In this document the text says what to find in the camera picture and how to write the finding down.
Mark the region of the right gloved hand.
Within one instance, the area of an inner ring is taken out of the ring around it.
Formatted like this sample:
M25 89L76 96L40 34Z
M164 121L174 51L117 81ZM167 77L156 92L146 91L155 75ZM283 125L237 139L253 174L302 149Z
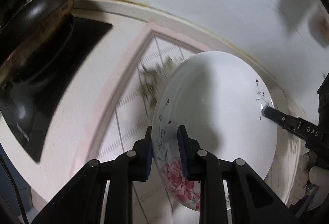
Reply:
M328 170L318 166L308 169L311 158L315 157L313 151L309 151L301 156L295 181L289 196L289 205L296 204L306 194L307 183L310 182L319 188L313 197L308 210L312 210L320 206L328 195Z

